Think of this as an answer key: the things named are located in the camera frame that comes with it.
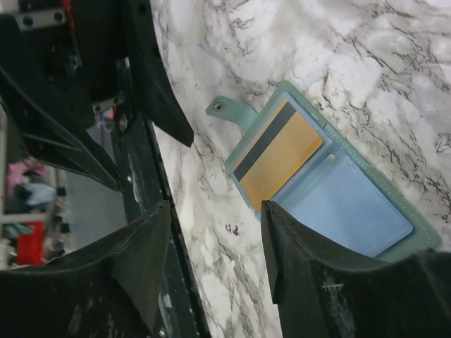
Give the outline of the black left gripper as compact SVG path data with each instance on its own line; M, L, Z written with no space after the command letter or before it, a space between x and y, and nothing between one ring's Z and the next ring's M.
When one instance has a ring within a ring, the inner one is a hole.
M192 145L194 132L167 77L149 1L17 5L18 24L13 15L1 15L1 106L32 157L122 189L116 165L83 128L127 128L118 73L126 45L138 109L172 138Z

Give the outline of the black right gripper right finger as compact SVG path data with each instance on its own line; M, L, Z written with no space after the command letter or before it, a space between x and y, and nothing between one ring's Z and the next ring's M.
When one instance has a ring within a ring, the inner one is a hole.
M386 263L261 206L271 298L284 337L449 337L450 255Z

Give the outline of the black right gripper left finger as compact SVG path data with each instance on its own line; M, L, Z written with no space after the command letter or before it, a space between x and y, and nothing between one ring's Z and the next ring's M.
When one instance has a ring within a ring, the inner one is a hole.
M42 267L1 272L2 337L150 337L114 268L137 226Z

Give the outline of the light green card holder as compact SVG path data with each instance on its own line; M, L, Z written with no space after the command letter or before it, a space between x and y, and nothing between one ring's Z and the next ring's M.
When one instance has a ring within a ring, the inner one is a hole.
M440 237L426 219L380 174L290 82L281 82L260 112L217 96L207 115L239 125L242 139L226 170L251 210L233 174L233 162L282 99L320 134L323 144L269 200L324 237L368 257L388 262L434 249Z

